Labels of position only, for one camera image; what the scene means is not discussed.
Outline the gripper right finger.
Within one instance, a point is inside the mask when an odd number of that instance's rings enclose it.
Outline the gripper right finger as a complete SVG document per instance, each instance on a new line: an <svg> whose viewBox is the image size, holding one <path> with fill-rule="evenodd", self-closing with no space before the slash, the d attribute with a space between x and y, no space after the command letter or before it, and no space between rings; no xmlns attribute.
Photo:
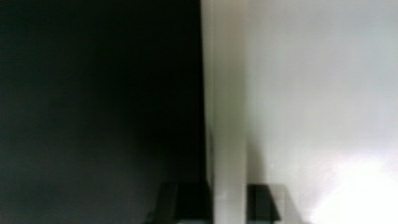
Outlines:
<svg viewBox="0 0 398 224"><path fill-rule="evenodd" d="M275 224L280 220L270 188L264 184L247 186L247 224Z"/></svg>

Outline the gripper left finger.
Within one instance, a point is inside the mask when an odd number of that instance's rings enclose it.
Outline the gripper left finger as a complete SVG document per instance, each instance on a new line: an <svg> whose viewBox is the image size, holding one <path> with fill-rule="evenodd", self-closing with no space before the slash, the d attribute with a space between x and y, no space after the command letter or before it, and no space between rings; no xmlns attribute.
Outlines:
<svg viewBox="0 0 398 224"><path fill-rule="evenodd" d="M211 195L204 183L159 185L154 211L145 224L211 224Z"/></svg>

